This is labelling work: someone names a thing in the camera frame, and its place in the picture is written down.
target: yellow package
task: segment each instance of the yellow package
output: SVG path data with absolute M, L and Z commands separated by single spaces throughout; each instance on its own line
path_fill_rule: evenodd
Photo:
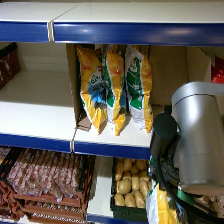
M 176 208 L 166 191 L 159 190 L 159 184 L 146 198 L 148 221 L 151 224 L 181 224 Z
M 124 59 L 118 45 L 109 45 L 103 57 L 103 79 L 106 85 L 108 121 L 115 135 L 125 122 Z
M 137 46 L 127 46 L 125 79 L 129 111 L 135 123 L 147 133 L 152 129 L 153 115 L 150 105 L 152 73 L 149 59 Z
M 107 119 L 105 89 L 102 80 L 102 52 L 76 46 L 80 62 L 80 96 L 90 122 L 98 133 L 100 125 Z

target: crate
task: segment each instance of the crate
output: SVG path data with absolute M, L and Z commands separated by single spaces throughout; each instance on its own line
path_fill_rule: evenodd
M 14 191 L 8 185 L 6 178 L 11 168 L 15 164 L 20 152 L 20 148 L 12 148 L 0 165 L 0 209 L 7 210 L 9 213 L 8 218 L 13 219 L 14 221 L 18 221 L 21 217 L 24 216 L 24 214 L 20 210 L 17 201 L 13 198 Z
M 34 197 L 14 194 L 13 198 L 32 222 L 85 223 L 94 163 L 95 156 L 84 156 L 78 192 L 74 198 L 63 198 L 61 202 L 51 195 Z
M 11 43 L 0 50 L 0 89 L 20 72 L 16 49 L 16 43 Z
M 63 218 L 52 215 L 43 215 L 39 213 L 32 213 L 28 215 L 28 220 L 30 222 L 46 223 L 46 224 L 87 224 L 87 221 Z
M 78 187 L 77 194 L 73 198 L 63 198 L 62 201 L 57 202 L 56 199 L 49 194 L 42 194 L 41 196 L 27 196 L 14 194 L 15 199 L 24 201 L 36 201 L 36 202 L 46 202 L 58 205 L 67 205 L 77 208 L 82 208 L 83 212 L 86 212 L 87 203 L 90 194 L 91 180 L 93 176 L 93 169 L 95 163 L 95 156 L 84 156 L 84 165 L 81 174 L 81 179 Z
M 116 160 L 113 159 L 112 167 L 112 185 L 111 185 L 111 199 L 110 199 L 110 210 L 113 212 L 115 219 L 125 219 L 137 222 L 148 222 L 146 210 L 143 208 L 129 208 L 125 206 L 115 205 L 114 195 L 115 192 L 115 166 Z

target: potato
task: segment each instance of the potato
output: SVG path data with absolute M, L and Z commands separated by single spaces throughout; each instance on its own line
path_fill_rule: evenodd
M 131 168 L 132 168 L 131 159 L 124 159 L 123 164 L 124 164 L 124 172 L 131 170 Z
M 145 180 L 145 181 L 148 182 L 148 181 L 150 180 L 149 176 L 147 175 L 146 170 L 140 172 L 138 175 L 139 175 L 139 179 L 140 179 L 140 181 L 141 181 L 141 180 Z
M 147 194 L 149 192 L 149 188 L 148 188 L 147 182 L 145 180 L 141 180 L 139 188 L 140 188 L 140 191 L 142 193 L 142 196 L 143 196 L 144 200 L 146 200 L 146 196 L 147 196 Z
M 136 164 L 133 164 L 133 166 L 131 168 L 131 174 L 136 175 L 136 174 L 138 174 L 138 172 L 139 172 L 139 170 L 138 170 Z
M 131 193 L 126 194 L 124 201 L 125 201 L 125 205 L 127 207 L 133 207 L 133 208 L 136 207 L 135 197 L 133 196 L 133 194 L 131 194 Z
M 136 160 L 135 164 L 140 171 L 146 170 L 146 161 L 145 160 Z
M 115 167 L 115 180 L 119 181 L 122 178 L 124 172 L 124 166 L 122 162 L 117 162 Z
M 132 190 L 133 191 L 139 191 L 139 184 L 140 184 L 140 180 L 139 180 L 139 177 L 138 175 L 136 176 L 132 176 Z
M 152 181 L 149 181 L 149 182 L 148 182 L 148 188 L 149 188 L 149 191 L 152 190 Z
M 126 179 L 126 178 L 128 178 L 129 180 L 131 180 L 131 173 L 130 172 L 125 172 L 123 174 L 123 179 Z
M 115 205 L 125 206 L 124 197 L 121 194 L 115 194 L 114 200 L 115 200 Z
M 116 158 L 116 162 L 123 162 L 123 158 Z
M 118 190 L 118 186 L 120 184 L 121 181 L 117 181 L 115 182 L 115 192 L 119 194 L 119 190 Z
M 127 194 L 131 190 L 131 181 L 129 179 L 123 179 L 118 186 L 118 192 L 120 194 Z
M 135 191 L 135 202 L 137 208 L 145 208 L 145 201 L 140 191 Z

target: potato chips bag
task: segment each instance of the potato chips bag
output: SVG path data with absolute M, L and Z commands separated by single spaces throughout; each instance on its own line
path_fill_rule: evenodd
M 117 45 L 109 45 L 103 57 L 103 79 L 106 85 L 108 121 L 115 135 L 125 122 L 124 59 Z
M 100 125 L 107 119 L 105 89 L 102 80 L 102 52 L 76 46 L 80 62 L 80 96 L 90 122 L 98 133 Z
M 138 127 L 149 133 L 153 122 L 150 106 L 150 91 L 152 90 L 150 62 L 137 46 L 129 45 L 126 49 L 125 63 L 129 111 Z

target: shelf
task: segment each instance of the shelf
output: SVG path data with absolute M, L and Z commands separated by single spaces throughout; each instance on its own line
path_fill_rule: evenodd
M 55 41 L 224 45 L 224 2 L 80 3 L 54 20 Z
M 155 117 L 163 108 L 153 107 Z M 74 137 L 75 153 L 123 157 L 133 159 L 150 159 L 149 146 L 152 132 L 145 133 L 135 124 L 130 115 L 127 116 L 120 136 L 115 136 L 110 129 L 110 125 L 105 122 L 102 124 L 102 132 L 96 134 L 93 126 L 89 132 L 77 130 Z
M 113 218 L 110 210 L 113 158 L 96 157 L 95 168 L 87 209 L 87 221 L 99 223 L 135 224 L 134 222 Z
M 0 41 L 49 42 L 52 20 L 74 8 L 69 3 L 0 3 Z
M 0 143 L 70 152 L 74 107 L 69 74 L 22 71 L 0 90 Z

